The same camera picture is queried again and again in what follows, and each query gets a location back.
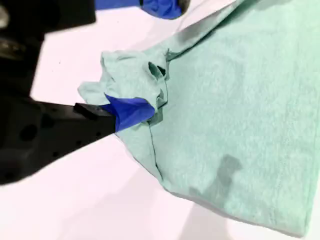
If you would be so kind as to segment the blue gripper moving jaw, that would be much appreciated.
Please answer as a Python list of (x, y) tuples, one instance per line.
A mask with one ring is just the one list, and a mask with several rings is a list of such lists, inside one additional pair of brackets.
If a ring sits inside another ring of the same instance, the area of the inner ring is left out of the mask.
[(190, 5), (190, 0), (96, 0), (96, 10), (137, 7), (149, 15), (174, 20), (181, 17)]

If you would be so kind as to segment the blue gripper fixed jaw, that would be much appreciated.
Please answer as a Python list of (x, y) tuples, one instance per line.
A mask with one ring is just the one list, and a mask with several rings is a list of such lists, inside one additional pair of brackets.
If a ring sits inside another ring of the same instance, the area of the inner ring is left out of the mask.
[(39, 121), (24, 127), (24, 139), (32, 143), (28, 168), (34, 173), (55, 160), (111, 134), (145, 122), (155, 114), (139, 97), (105, 96), (107, 104), (74, 106), (41, 102)]

